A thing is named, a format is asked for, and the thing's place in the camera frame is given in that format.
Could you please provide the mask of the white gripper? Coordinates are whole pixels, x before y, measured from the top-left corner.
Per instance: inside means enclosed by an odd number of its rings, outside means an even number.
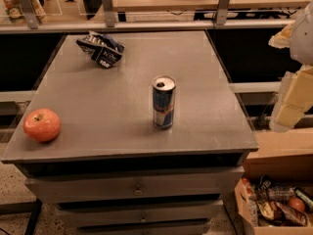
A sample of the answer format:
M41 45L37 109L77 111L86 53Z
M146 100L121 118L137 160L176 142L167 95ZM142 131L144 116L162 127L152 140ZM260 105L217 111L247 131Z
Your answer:
M313 67L309 66L313 65L313 1L268 44L278 49L290 47L291 57L303 64L296 73L285 73L271 114L270 129L286 132L313 107Z

